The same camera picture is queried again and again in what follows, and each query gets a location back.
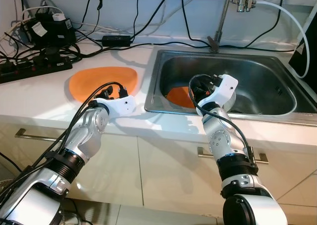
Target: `white wall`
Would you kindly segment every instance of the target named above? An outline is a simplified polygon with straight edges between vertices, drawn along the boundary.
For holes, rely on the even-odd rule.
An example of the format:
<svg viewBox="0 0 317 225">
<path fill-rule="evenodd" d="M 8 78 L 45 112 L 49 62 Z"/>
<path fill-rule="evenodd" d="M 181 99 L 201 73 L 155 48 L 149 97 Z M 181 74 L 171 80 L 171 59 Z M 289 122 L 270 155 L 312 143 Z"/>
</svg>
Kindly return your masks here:
<svg viewBox="0 0 317 225">
<path fill-rule="evenodd" d="M 53 0 L 72 20 L 80 21 L 84 14 L 87 0 Z M 137 23 L 145 23 L 152 15 L 161 0 L 140 0 L 139 18 Z M 181 0 L 167 0 L 166 13 L 180 5 Z M 38 6 L 40 0 L 28 0 L 30 6 Z M 188 22 L 192 37 L 212 37 L 218 27 L 224 0 L 194 0 L 186 7 Z M 95 24 L 97 20 L 98 0 L 92 0 L 86 17 L 87 23 Z M 286 4 L 302 24 L 308 17 L 312 7 Z M 152 23 L 160 19 L 160 11 Z M 257 6 L 249 13 L 237 13 L 236 6 L 231 4 L 223 28 L 223 40 L 250 41 L 271 26 L 277 18 L 278 10 L 272 7 Z M 127 28 L 133 25 L 136 14 L 136 0 L 104 0 L 101 10 L 100 25 L 116 28 Z M 290 18 L 282 14 L 280 23 L 271 33 L 261 38 L 261 41 L 294 43 L 299 31 Z M 160 36 L 186 37 L 186 29 L 182 12 L 177 12 L 155 33 Z"/>
<path fill-rule="evenodd" d="M 21 15 L 20 0 L 0 0 L 0 36 L 7 31 Z M 4 40 L 0 43 L 0 50 L 10 53 L 14 50 L 14 43 Z"/>
</svg>

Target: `power adapter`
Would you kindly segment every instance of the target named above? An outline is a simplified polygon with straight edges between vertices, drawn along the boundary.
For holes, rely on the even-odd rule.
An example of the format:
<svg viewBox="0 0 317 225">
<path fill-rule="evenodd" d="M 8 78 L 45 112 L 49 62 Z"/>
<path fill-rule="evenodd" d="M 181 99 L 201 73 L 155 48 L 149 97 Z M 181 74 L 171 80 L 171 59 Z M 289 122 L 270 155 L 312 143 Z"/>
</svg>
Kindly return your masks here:
<svg viewBox="0 0 317 225">
<path fill-rule="evenodd" d="M 131 37 L 106 35 L 101 39 L 103 47 L 129 47 L 132 43 Z"/>
</svg>

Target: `faucet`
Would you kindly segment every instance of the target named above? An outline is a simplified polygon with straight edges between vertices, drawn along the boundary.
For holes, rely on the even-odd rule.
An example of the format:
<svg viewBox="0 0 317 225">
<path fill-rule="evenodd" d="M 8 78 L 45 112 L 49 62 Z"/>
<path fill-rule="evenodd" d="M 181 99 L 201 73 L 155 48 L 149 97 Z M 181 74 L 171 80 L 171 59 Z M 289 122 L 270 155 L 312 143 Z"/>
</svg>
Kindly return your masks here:
<svg viewBox="0 0 317 225">
<path fill-rule="evenodd" d="M 219 51 L 219 44 L 220 44 L 220 39 L 222 36 L 222 28 L 223 28 L 223 24 L 224 21 L 226 19 L 226 15 L 227 15 L 227 11 L 228 11 L 228 7 L 229 7 L 229 3 L 236 3 L 238 5 L 237 7 L 237 12 L 250 12 L 251 8 L 254 8 L 255 6 L 255 1 L 254 0 L 226 0 L 223 6 L 223 11 L 222 11 L 222 15 L 221 15 L 221 19 L 220 19 L 220 23 L 219 23 L 219 27 L 218 30 L 216 31 L 215 37 L 214 39 L 212 39 L 212 37 L 208 36 L 208 42 L 211 45 L 211 52 L 213 53 L 218 53 Z"/>
</svg>

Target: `orange plate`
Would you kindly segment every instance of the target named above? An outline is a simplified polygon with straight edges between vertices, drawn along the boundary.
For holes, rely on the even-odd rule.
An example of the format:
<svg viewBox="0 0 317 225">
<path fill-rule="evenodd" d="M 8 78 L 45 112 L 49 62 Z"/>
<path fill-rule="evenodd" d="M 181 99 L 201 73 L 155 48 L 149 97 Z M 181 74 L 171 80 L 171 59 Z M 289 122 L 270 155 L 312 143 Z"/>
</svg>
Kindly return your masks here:
<svg viewBox="0 0 317 225">
<path fill-rule="evenodd" d="M 175 87 L 168 92 L 166 98 L 173 104 L 186 108 L 195 108 L 189 97 L 188 87 Z"/>
<path fill-rule="evenodd" d="M 127 88 L 128 94 L 135 89 L 137 72 L 127 67 L 100 67 L 82 70 L 74 74 L 69 81 L 69 91 L 74 99 L 84 102 L 94 90 L 107 82 L 116 81 Z M 113 85 L 111 97 L 119 98 L 119 87 Z"/>
</svg>

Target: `black power adapter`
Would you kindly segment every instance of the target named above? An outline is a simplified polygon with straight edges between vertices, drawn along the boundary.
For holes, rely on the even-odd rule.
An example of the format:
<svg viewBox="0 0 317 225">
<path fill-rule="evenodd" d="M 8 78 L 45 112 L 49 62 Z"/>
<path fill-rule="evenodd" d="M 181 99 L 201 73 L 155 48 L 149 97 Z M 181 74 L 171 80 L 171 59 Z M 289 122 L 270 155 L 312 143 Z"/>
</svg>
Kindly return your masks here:
<svg viewBox="0 0 317 225">
<path fill-rule="evenodd" d="M 54 20 L 49 13 L 37 13 L 22 25 L 29 41 L 39 48 L 64 47 L 76 42 L 75 29 L 69 18 Z"/>
<path fill-rule="evenodd" d="M 132 43 L 131 37 L 106 35 L 101 39 L 103 47 L 129 47 Z"/>
</svg>

